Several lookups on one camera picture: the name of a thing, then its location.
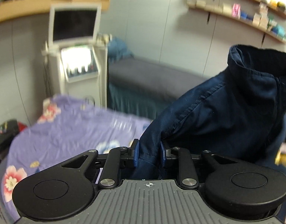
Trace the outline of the navy blue sweatshirt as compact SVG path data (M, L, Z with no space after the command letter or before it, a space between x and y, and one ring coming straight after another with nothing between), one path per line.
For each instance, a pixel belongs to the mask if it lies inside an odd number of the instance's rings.
M204 150L283 172L275 158L286 136L286 53L230 48L227 68L192 88L152 121L139 139L133 178L157 179L161 148Z

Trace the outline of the grey massage bed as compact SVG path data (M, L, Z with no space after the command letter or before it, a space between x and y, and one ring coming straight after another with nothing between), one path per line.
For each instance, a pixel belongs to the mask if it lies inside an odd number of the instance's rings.
M108 67L107 106L115 111L155 119L184 93L207 79L129 57Z

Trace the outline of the purple floral bed sheet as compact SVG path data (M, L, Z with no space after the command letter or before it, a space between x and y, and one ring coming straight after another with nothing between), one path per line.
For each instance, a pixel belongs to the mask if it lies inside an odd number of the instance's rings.
M129 147L150 123L148 118L100 108L70 96L47 98L37 122L19 133L10 145L1 181L8 214L14 221L19 218L12 192L23 178L90 149L103 154L112 148Z

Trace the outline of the white medical device cart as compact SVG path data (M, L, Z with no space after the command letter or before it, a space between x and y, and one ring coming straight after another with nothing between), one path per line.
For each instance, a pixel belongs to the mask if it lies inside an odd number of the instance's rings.
M49 34L42 55L50 95L69 95L107 107L107 42L101 36L55 41Z

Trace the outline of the blue pillow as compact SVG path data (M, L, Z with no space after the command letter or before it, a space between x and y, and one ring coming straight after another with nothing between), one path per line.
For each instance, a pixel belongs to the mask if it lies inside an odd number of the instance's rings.
M130 57L133 57L133 53L123 40L113 37L107 44L107 58L110 64Z

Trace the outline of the yellow bag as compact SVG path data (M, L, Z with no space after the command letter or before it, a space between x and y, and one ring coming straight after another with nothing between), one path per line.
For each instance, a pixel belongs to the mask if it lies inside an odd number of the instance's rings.
M276 165L283 165L286 167L286 143L282 143L275 159Z

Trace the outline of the black bag with red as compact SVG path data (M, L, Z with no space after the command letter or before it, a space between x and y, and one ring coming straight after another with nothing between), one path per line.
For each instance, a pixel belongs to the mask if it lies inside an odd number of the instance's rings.
M13 139L25 128L27 125L16 119L10 119L0 124L0 163L8 154Z

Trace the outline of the white device monitor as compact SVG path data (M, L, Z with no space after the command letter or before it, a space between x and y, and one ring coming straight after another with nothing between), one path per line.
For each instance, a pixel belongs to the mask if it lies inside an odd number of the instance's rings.
M57 3L51 5L48 46L96 42L100 17L101 3Z

